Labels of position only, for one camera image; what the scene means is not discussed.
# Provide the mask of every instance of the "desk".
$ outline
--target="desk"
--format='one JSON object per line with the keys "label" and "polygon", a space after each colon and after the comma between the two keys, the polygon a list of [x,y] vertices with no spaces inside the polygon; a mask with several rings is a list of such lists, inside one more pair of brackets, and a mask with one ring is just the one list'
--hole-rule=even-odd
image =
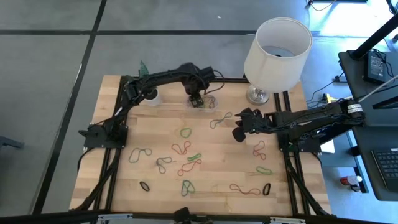
{"label": "desk", "polygon": [[[349,57],[348,52],[340,52],[338,56],[341,60],[349,88],[351,89],[354,98],[363,96],[377,87],[376,85],[365,82],[362,79],[362,74],[364,73],[363,61],[352,60]],[[392,66],[394,74],[396,74],[398,72],[398,68],[396,67],[397,65],[392,63]],[[382,93],[377,93],[361,102],[361,106],[364,108],[367,119],[372,118],[377,121],[381,116],[393,119],[394,115],[396,116],[398,113],[397,110],[388,112],[393,113],[395,111],[395,114],[386,114],[385,110],[367,113],[366,110],[370,108],[374,102],[377,102],[377,100],[380,101],[382,97],[392,97],[394,95],[398,95],[398,88],[392,88]],[[376,198],[379,200],[398,201],[398,193],[390,192],[384,186],[377,169],[377,164],[371,154],[372,150],[398,147],[398,128],[377,126],[353,127],[353,133]]]}
{"label": "desk", "polygon": [[[118,92],[120,76],[104,76],[92,122],[98,122],[111,116]],[[211,83],[209,90],[221,83]],[[275,111],[274,95],[263,106],[250,105],[246,98],[248,83],[226,83],[220,91],[214,92],[219,103],[214,113],[187,110],[184,102],[187,95],[181,83],[171,83],[159,87],[163,103],[150,107],[143,102],[129,112],[129,126],[126,147],[122,150],[117,181],[115,185],[112,211],[136,213],[173,213],[182,207],[188,207],[191,213],[207,215],[291,215],[289,191],[282,153],[279,151],[275,134],[247,135],[244,142],[238,143],[231,134],[237,117],[226,119],[215,129],[209,127],[212,119],[220,119],[228,111],[232,114],[250,106],[259,108],[263,113]],[[301,83],[289,91],[292,111],[306,109]],[[180,137],[182,128],[191,128],[187,139],[191,142],[188,153],[178,155],[171,145],[183,145],[186,139]],[[266,160],[254,157],[253,147],[263,140]],[[131,164],[128,159],[136,147],[152,149],[151,156],[141,154],[139,162]],[[191,172],[177,175],[188,156],[202,154],[202,163],[195,165]],[[305,183],[314,198],[324,210],[330,212],[322,169],[318,160],[309,153],[301,153]],[[97,184],[100,176],[104,149],[94,149],[81,162],[70,208],[82,203],[84,198]],[[165,174],[160,174],[155,161],[159,157],[172,157],[166,164]],[[257,166],[272,170],[272,175],[256,172]],[[194,194],[181,196],[182,180],[190,180],[196,188]],[[145,192],[139,185],[144,181],[150,187]],[[243,195],[232,191],[229,185],[238,184],[243,191],[251,188],[262,190],[271,183],[268,196]],[[107,193],[104,188],[101,206]],[[295,188],[299,203],[299,212],[303,212],[300,191]]]}

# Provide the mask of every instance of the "wooden tabletop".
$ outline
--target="wooden tabletop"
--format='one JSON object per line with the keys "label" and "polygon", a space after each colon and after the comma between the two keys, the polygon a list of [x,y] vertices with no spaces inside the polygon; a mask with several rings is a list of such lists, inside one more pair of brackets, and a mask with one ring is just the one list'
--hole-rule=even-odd
{"label": "wooden tabletop", "polygon": [[[104,76],[92,122],[112,115],[120,78],[116,75]],[[211,83],[209,90],[220,85]],[[247,107],[259,108],[262,113],[275,111],[274,95],[270,95],[265,105],[249,104],[245,97],[248,86],[247,83],[226,83],[224,88],[214,92],[218,107],[213,113],[187,109],[187,95],[181,83],[159,87],[161,105],[147,106],[143,102],[133,107],[127,119],[129,133],[121,153],[112,211],[173,213],[188,207],[191,213],[207,215],[291,215],[285,164],[277,136],[247,134],[246,140],[238,143],[231,133],[236,127],[234,122],[237,117],[224,120],[215,129],[209,126],[211,120],[220,119],[227,112],[239,113]],[[289,91],[289,97],[292,111],[307,109],[301,83]],[[188,139],[180,136],[182,128],[192,129]],[[253,156],[253,147],[261,140],[265,142],[265,148],[260,151],[266,154],[265,160]],[[183,147],[185,141],[191,143],[186,155],[179,155],[171,149],[172,144]],[[152,154],[147,156],[142,152],[137,163],[130,163],[131,152],[137,147],[149,148]],[[195,164],[192,171],[179,176],[177,172],[188,162],[187,157],[197,153],[202,154],[202,163]],[[300,155],[307,188],[323,209],[330,212],[319,161],[309,153]],[[103,156],[104,149],[94,149],[82,160],[70,208],[79,206],[97,184]],[[164,164],[166,173],[161,174],[156,160],[169,156],[173,162]],[[136,158],[137,151],[131,160]],[[256,172],[257,166],[272,170],[272,175]],[[183,180],[189,180],[196,192],[183,197]],[[148,184],[149,192],[141,188],[140,181]],[[253,188],[262,190],[266,183],[271,183],[268,196],[244,195],[230,189],[231,184],[236,184],[244,192]],[[101,208],[104,208],[107,188],[106,185]],[[298,209],[303,212],[300,191],[297,186],[295,189]]]}

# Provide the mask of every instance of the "keyboard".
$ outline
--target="keyboard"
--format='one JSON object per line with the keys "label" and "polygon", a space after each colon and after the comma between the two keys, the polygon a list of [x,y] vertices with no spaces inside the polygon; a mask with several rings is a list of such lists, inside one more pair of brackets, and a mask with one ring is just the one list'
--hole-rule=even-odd
{"label": "keyboard", "polygon": [[391,192],[398,192],[398,151],[372,151],[384,185]]}

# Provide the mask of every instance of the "silver lamp base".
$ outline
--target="silver lamp base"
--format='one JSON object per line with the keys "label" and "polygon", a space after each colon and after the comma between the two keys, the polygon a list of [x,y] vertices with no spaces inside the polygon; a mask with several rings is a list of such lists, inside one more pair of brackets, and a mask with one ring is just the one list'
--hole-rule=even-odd
{"label": "silver lamp base", "polygon": [[254,105],[263,105],[267,103],[269,94],[251,85],[246,92],[248,102]]}

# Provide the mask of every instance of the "white lampshade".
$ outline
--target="white lampshade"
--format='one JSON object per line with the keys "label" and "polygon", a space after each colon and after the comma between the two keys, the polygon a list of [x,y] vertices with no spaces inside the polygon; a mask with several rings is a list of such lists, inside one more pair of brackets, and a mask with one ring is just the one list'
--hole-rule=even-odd
{"label": "white lampshade", "polygon": [[311,32],[301,22],[284,17],[268,20],[256,32],[244,73],[262,91],[289,90],[300,80],[311,46]]}

